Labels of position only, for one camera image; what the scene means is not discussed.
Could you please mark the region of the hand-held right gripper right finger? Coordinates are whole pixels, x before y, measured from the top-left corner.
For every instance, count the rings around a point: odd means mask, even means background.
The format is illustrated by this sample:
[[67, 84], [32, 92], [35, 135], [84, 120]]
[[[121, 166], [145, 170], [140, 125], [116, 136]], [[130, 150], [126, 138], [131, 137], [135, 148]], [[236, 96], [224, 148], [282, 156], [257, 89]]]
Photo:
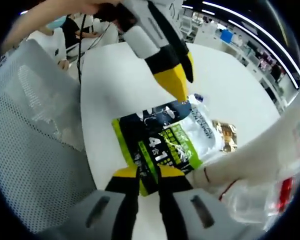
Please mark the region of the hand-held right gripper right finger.
[[238, 240], [243, 225], [209, 193], [193, 188], [178, 168], [159, 165], [159, 210], [169, 240]]

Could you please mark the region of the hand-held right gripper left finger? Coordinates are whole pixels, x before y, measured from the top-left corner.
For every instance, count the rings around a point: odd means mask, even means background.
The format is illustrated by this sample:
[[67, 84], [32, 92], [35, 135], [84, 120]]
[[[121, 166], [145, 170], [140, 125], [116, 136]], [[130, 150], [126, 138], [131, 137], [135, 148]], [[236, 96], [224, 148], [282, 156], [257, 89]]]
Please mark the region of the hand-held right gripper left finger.
[[117, 170], [104, 190], [95, 190], [68, 212], [66, 221], [41, 231], [41, 240], [130, 240], [138, 213], [139, 170]]

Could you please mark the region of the person's left hand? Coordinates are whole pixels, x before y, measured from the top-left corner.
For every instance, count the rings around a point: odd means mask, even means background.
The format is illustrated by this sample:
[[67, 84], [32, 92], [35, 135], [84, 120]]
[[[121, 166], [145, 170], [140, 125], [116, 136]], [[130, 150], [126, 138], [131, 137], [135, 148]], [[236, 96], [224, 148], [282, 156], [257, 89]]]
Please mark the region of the person's left hand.
[[82, 0], [80, 4], [80, 13], [93, 15], [97, 13], [105, 4], [110, 4], [113, 6], [122, 3], [122, 0]]

